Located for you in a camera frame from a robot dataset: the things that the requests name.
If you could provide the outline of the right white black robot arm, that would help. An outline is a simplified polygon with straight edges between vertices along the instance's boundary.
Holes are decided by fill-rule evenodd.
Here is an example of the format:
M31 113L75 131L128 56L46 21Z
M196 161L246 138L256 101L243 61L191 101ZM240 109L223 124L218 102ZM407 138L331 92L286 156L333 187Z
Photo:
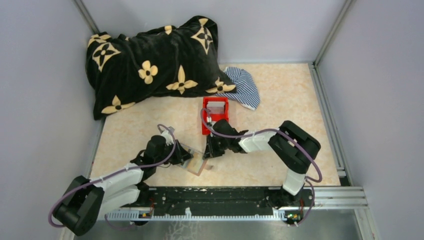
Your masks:
M203 122L202 125L209 130L204 159L221 157L227 150L240 154L274 152L288 168L282 184L283 203L295 206L301 200L300 191L305 185L309 167L317 167L315 158L321 150L318 140L289 120L278 128L256 132L237 131L226 119Z

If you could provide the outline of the red plastic bin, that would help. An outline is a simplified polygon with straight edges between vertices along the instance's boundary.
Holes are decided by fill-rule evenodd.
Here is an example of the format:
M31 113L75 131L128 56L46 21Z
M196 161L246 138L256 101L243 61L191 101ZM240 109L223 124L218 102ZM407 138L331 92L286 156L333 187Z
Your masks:
M200 116L206 123L229 120L229 100L227 97L205 96L202 100Z

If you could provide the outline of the pink leather card holder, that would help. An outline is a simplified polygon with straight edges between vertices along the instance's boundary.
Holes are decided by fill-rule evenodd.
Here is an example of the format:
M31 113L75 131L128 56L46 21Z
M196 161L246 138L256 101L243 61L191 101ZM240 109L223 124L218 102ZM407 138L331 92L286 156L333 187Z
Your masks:
M186 171L196 175L200 176L203 171L210 171L214 167L211 164L208 164L208 161L206 159L203 159L204 153L192 148L188 145L181 144L181 146L190 154L192 154L192 158L189 160L185 160L183 163L181 163L179 166L182 169L185 169Z

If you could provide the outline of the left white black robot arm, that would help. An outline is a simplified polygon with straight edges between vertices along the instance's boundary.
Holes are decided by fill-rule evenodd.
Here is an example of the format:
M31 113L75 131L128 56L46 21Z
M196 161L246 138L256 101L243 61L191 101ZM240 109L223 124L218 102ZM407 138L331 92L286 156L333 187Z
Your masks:
M134 159L119 170L89 179L74 178L63 196L48 213L48 222L55 228L68 228L76 236L86 234L98 217L128 204L144 207L149 203L149 187L145 180L161 165L181 165L193 154L175 138L173 130L158 125L154 135Z

